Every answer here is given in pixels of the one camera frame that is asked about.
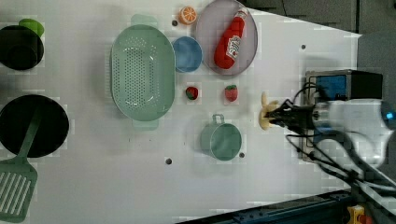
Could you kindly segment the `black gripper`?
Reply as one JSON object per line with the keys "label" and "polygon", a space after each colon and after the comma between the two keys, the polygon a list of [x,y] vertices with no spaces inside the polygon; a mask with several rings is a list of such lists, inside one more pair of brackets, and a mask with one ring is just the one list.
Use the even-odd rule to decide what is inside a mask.
{"label": "black gripper", "polygon": [[313,130],[315,128],[312,119],[313,110],[312,105],[282,105],[274,111],[267,112],[267,116],[274,116],[273,118],[264,119],[294,131]]}

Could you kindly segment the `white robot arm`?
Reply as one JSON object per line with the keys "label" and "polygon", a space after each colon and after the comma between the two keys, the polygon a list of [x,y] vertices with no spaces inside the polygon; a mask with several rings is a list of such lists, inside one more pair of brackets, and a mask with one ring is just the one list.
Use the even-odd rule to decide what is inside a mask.
{"label": "white robot arm", "polygon": [[380,99],[327,101],[314,105],[284,102],[264,115],[271,123],[305,134],[313,131],[320,142],[330,132],[345,134],[351,152],[377,168],[386,158],[390,137],[395,132],[395,109]]}

